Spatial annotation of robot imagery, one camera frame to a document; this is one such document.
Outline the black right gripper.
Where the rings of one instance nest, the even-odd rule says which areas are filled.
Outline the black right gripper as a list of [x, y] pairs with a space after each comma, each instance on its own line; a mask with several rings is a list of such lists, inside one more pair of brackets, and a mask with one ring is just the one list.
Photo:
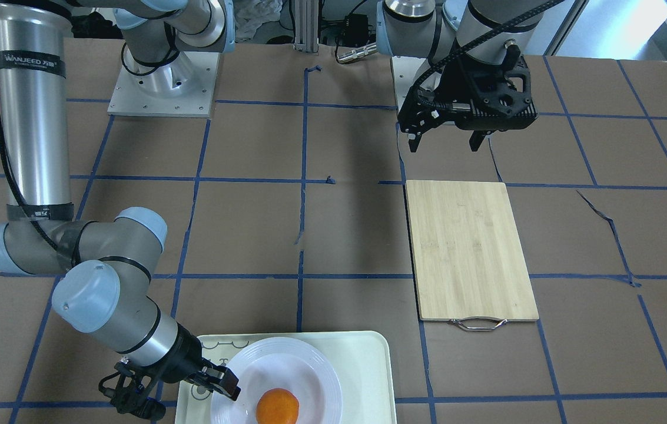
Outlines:
[[140, 419], [160, 420], [166, 413], [163, 403], [149, 397], [159, 380], [164, 383], [194, 383], [203, 391], [217, 392], [232, 402], [241, 394], [239, 378], [228, 367], [204, 364], [202, 345], [196, 336], [177, 325], [174, 346], [151, 370], [133, 362], [117, 362], [115, 373], [99, 381], [99, 391], [120, 414]]

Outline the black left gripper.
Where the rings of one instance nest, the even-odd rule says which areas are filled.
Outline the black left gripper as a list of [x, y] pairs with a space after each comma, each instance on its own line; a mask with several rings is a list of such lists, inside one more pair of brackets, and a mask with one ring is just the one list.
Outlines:
[[[529, 67], [519, 50], [506, 51], [499, 65], [482, 64], [468, 54], [449, 62], [443, 70], [443, 101], [436, 100], [434, 93], [440, 76], [439, 71], [431, 75], [427, 88], [413, 84], [397, 114], [412, 153], [425, 132], [452, 119], [459, 129], [473, 131], [472, 152], [478, 152], [494, 131], [522, 130], [537, 119]], [[468, 104], [470, 111], [454, 118], [449, 101]]]

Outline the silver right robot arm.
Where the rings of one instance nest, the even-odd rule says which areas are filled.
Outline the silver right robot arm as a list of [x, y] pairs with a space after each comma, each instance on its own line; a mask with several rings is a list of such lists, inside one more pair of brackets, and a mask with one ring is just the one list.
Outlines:
[[[498, 131], [536, 118], [522, 51], [555, 1], [379, 1], [376, 19], [354, 7], [339, 21], [339, 65], [392, 58], [397, 124], [416, 152], [442, 124], [470, 131], [476, 152]], [[124, 35], [108, 112], [129, 117], [207, 117], [210, 67], [234, 49], [250, 1], [128, 1], [112, 9]]]

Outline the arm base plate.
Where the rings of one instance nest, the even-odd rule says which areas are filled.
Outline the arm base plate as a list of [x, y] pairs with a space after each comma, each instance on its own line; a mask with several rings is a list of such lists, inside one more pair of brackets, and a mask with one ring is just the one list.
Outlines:
[[221, 57], [215, 52], [182, 52], [171, 64], [145, 75], [146, 69], [125, 50], [108, 113], [210, 118]]
[[427, 59], [421, 57], [395, 56], [391, 58], [393, 91], [397, 107], [401, 108], [409, 88], [417, 78], [430, 68]]

